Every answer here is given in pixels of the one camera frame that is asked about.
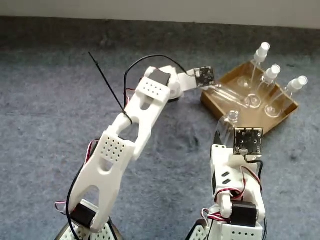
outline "circuit board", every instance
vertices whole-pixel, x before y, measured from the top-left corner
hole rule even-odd
[[[261,155],[263,128],[234,129],[234,155]]]
[[[202,88],[210,85],[214,85],[215,75],[214,70],[210,66],[196,68],[195,70],[195,81],[197,88]]]

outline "mounting holes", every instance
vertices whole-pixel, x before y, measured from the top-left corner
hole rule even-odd
[[[224,174],[222,174],[221,176],[222,177],[226,177],[226,176],[228,176],[230,174],[230,172],[228,172],[228,171],[226,171]]]
[[[227,179],[227,180],[223,181],[222,184],[223,184],[223,185],[226,185],[226,184],[228,184],[228,183],[230,183],[230,182],[231,182],[231,180],[230,180],[230,179]]]

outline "white wall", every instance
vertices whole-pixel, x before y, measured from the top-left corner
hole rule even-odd
[[[0,16],[320,29],[320,0],[0,0]]]

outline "blue-gray carpet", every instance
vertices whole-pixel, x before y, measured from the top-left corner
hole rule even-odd
[[[270,240],[320,235],[320,31],[237,25],[0,18],[0,239],[52,240],[87,144],[120,112],[88,51],[122,99],[132,62],[165,54],[216,77],[250,60],[261,42],[281,84],[306,75],[300,108],[263,139],[263,197]],[[128,87],[148,66],[134,68]],[[166,106],[140,159],[123,177],[112,219],[127,240],[184,239],[213,203],[209,153],[217,121],[192,90]],[[127,133],[133,137],[134,131]]]

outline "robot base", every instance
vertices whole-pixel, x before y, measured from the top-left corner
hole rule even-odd
[[[75,232],[81,240],[123,240],[116,226],[110,221],[105,224],[99,233],[90,233],[88,229],[72,224]],[[76,240],[67,223],[55,240]]]

